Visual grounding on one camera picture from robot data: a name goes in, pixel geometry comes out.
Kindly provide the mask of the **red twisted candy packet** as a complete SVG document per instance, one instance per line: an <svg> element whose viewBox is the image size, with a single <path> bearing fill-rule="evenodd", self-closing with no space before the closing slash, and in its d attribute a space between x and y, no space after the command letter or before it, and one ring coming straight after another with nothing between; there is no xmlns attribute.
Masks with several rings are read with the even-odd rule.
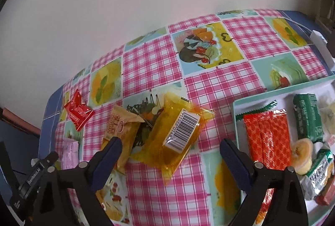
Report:
<svg viewBox="0 0 335 226"><path fill-rule="evenodd" d="M78 89L75 90L72 99L64 106L76 131L81 131L95 111L82 102L82 96Z"/></svg>

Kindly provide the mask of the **white power adapter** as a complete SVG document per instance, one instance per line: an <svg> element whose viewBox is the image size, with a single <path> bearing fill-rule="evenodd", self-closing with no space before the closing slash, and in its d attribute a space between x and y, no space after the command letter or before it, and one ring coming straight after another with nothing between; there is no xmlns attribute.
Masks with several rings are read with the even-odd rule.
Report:
<svg viewBox="0 0 335 226"><path fill-rule="evenodd" d="M321 53L328 68L331 71L334 71L334 56L332 56L332 53L329 50L330 45L328 46L328 41L320 32L315 30L313 30L310 34L310 39L313 44L316 45L318 51Z"/></svg>

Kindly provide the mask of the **cream jelly cup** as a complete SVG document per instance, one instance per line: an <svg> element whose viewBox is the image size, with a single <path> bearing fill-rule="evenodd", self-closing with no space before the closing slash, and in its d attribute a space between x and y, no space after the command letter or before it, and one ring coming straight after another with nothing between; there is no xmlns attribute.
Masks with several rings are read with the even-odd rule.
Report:
<svg viewBox="0 0 335 226"><path fill-rule="evenodd" d="M291 144L291 166L298 175L305 175L312 167L313 142L308 138Z"/></svg>

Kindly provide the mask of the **orange potato chip packet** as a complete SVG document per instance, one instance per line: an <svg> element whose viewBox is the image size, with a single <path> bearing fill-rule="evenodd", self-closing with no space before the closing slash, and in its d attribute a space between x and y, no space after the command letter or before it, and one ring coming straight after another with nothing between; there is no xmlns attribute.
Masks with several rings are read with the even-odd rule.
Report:
<svg viewBox="0 0 335 226"><path fill-rule="evenodd" d="M104 149L112 137L118 137L121 140L122 151L117 161L117 170L123 175L125 175L125 166L142 123L144 123L143 118L137 114L131 113L119 105L112 107L100 149Z"/></svg>

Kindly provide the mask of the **white teal tray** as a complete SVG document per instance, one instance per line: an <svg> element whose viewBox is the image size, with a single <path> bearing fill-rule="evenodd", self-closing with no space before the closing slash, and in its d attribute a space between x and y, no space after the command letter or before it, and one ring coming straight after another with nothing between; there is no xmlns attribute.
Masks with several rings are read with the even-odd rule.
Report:
<svg viewBox="0 0 335 226"><path fill-rule="evenodd" d="M334 76L233 102L233 116L242 116L234 121L238 149L258 172L285 175L284 191L299 195L285 198L305 218L283 216L279 225L315 225L334 206L315 201L334 182L334 145L329 143L334 133L321 119L333 107L321 108L327 98L334 98Z"/></svg>

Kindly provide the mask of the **yellow transparent snack packet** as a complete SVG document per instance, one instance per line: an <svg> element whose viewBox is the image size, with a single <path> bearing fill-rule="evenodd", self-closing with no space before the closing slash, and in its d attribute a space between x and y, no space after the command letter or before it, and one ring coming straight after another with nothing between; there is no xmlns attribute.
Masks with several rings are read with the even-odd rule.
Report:
<svg viewBox="0 0 335 226"><path fill-rule="evenodd" d="M172 92L164 95L164 105L147 140L131 159L161 171L164 184L196 143L215 112Z"/></svg>

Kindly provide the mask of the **red gold patterned packet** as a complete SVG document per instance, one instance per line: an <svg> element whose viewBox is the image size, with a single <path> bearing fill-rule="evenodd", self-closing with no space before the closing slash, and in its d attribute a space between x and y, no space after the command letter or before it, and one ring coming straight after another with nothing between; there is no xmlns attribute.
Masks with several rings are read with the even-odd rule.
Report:
<svg viewBox="0 0 335 226"><path fill-rule="evenodd" d="M291 164L286 110L247 114L243 116L243 121L252 161L280 171Z"/></svg>

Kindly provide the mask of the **blue striped cloth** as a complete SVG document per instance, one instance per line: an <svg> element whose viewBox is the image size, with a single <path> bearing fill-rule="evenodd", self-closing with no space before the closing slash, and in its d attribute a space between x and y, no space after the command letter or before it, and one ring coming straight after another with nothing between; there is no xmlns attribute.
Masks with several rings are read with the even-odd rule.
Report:
<svg viewBox="0 0 335 226"><path fill-rule="evenodd" d="M55 150L55 132L60 119L63 87L56 90L49 98L41 126L38 158L44 159Z"/></svg>

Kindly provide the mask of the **white green cracker packet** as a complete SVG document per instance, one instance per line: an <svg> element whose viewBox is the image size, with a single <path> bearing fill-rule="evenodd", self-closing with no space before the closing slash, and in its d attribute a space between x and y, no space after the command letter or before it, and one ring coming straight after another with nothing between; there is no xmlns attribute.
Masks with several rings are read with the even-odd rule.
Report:
<svg viewBox="0 0 335 226"><path fill-rule="evenodd" d="M305 200L313 200L322 192L334 171L334 157L330 149L320 149L310 170L300 181Z"/></svg>

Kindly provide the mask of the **green snack packet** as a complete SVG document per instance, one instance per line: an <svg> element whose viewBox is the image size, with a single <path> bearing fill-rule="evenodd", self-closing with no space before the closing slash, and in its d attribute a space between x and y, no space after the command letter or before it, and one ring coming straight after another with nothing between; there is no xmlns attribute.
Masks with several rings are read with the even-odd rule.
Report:
<svg viewBox="0 0 335 226"><path fill-rule="evenodd" d="M316 95L312 93L294 95L293 106L298 138L308 138L313 143L323 142L324 131Z"/></svg>

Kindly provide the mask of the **pink snack packet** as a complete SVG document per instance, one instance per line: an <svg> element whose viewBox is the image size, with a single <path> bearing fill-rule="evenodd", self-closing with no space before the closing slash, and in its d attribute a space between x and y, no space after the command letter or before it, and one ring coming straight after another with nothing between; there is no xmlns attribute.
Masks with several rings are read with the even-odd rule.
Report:
<svg viewBox="0 0 335 226"><path fill-rule="evenodd" d="M79 163L79 144L78 141L65 138L63 142L61 168L73 169Z"/></svg>

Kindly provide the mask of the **dark red snack packet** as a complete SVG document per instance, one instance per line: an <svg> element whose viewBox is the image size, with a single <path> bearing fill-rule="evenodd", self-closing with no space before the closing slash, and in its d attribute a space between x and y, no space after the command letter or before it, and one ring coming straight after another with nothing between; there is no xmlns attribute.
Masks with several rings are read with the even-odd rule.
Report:
<svg viewBox="0 0 335 226"><path fill-rule="evenodd" d="M322 190L322 192L316 197L315 202L318 205L330 205L332 200L334 200L334 176L329 178L325 188Z"/></svg>

